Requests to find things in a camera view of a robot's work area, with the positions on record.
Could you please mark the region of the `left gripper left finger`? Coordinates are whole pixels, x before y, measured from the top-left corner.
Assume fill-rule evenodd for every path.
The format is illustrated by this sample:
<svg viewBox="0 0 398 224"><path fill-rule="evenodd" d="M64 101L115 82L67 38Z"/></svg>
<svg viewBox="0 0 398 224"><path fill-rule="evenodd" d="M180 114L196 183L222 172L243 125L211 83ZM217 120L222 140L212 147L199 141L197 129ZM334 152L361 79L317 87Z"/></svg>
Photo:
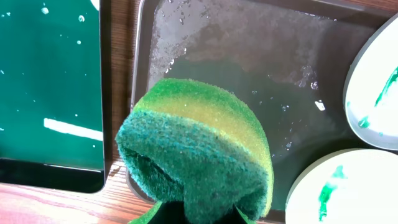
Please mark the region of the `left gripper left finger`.
<svg viewBox="0 0 398 224"><path fill-rule="evenodd" d="M186 224L183 202L163 203L149 221L149 224Z"/></svg>

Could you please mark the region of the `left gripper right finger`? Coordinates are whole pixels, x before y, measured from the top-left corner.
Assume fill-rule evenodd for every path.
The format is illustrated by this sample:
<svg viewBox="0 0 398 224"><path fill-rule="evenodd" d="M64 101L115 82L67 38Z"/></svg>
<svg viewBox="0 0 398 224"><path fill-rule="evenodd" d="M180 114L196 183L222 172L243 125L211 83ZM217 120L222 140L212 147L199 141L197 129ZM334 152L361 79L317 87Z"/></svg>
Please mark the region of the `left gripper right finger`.
<svg viewBox="0 0 398 224"><path fill-rule="evenodd" d="M247 224L247 221L240 214L239 210L233 206L231 211L223 217L223 224Z"/></svg>

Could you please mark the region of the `green yellow sponge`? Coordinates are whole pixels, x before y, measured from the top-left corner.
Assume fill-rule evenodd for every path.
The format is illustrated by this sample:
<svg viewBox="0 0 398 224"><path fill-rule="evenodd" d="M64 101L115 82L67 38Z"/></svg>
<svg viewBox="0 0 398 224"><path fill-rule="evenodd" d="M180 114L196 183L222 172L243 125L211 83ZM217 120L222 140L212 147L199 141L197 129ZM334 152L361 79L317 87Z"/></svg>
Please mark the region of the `green yellow sponge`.
<svg viewBox="0 0 398 224"><path fill-rule="evenodd" d="M121 158L158 206L182 202L190 223L236 210L266 216L274 173L261 123L235 95L195 80L158 81L116 135Z"/></svg>

